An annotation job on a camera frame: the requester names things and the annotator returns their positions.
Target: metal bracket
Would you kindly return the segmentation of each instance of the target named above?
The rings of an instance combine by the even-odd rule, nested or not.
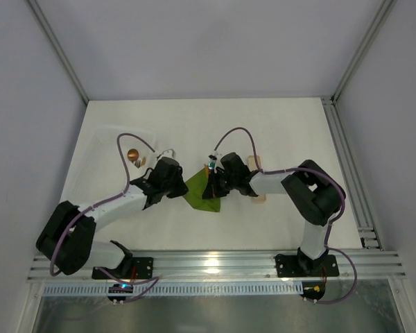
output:
[[[303,278],[305,272],[297,262],[297,255],[276,255],[276,272],[278,278]],[[338,263],[334,255],[327,255],[322,263],[327,277],[339,276]],[[309,275],[310,278],[321,278],[321,270]]]
[[[152,257],[132,257],[131,258],[131,267],[133,269],[128,271],[124,276],[119,276],[119,279],[129,280],[134,278],[137,280],[147,280],[153,277],[153,266],[154,259]],[[94,280],[107,280],[106,276],[102,271],[97,268],[92,270],[92,278]]]

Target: folded green cloth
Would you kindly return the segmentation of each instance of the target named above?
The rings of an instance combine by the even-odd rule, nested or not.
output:
[[[184,199],[195,210],[205,210],[207,212],[220,212],[220,198],[202,199],[203,191],[208,184],[208,177],[205,169],[197,172],[193,177],[189,178],[185,183],[188,187],[188,193],[184,195]]]

